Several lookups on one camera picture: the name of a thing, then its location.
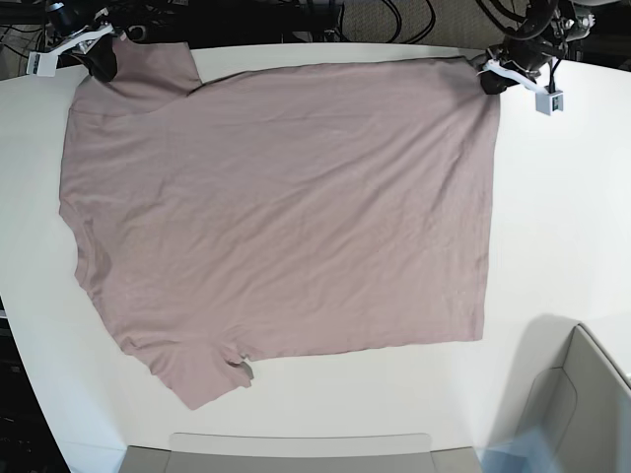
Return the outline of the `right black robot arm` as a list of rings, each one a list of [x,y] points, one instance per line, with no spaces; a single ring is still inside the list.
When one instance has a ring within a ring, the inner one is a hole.
[[[108,10],[96,1],[46,1],[45,13],[61,41],[39,55],[37,73],[53,77],[62,55],[75,57],[102,83],[117,74],[115,29]]]

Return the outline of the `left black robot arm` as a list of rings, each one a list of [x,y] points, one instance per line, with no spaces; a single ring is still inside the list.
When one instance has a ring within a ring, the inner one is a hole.
[[[570,43],[587,37],[596,23],[588,1],[530,1],[522,15],[500,1],[477,5],[504,36],[486,49],[478,68],[482,90],[490,96],[515,85],[536,94],[556,93],[556,70]]]

